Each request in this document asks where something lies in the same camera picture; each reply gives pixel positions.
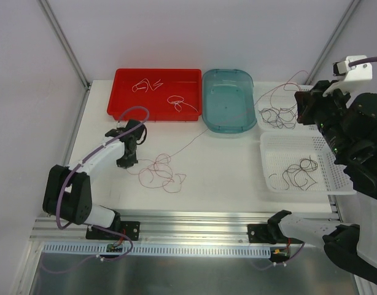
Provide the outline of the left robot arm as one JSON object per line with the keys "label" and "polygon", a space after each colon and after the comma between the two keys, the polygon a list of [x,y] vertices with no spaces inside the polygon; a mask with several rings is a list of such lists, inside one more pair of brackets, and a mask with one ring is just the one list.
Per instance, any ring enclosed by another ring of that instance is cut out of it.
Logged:
{"label": "left robot arm", "polygon": [[109,130],[89,155],[69,166],[55,165],[48,175],[42,204],[55,217],[60,230],[71,224],[91,226],[91,238],[123,238],[120,213],[93,203],[91,184],[106,167],[128,169],[138,163],[137,147],[147,137],[144,123],[130,119],[124,127]]}

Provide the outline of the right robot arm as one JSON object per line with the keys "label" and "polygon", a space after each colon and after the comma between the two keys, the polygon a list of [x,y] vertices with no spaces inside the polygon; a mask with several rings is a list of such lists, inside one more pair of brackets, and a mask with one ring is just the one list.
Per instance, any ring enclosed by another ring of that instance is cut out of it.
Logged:
{"label": "right robot arm", "polygon": [[327,227],[281,210],[267,222],[267,242],[297,239],[325,251],[339,268],[377,285],[377,93],[361,93],[352,104],[340,88],[326,93],[335,81],[319,81],[297,91],[297,122],[315,125],[343,165],[359,195],[360,224]]}

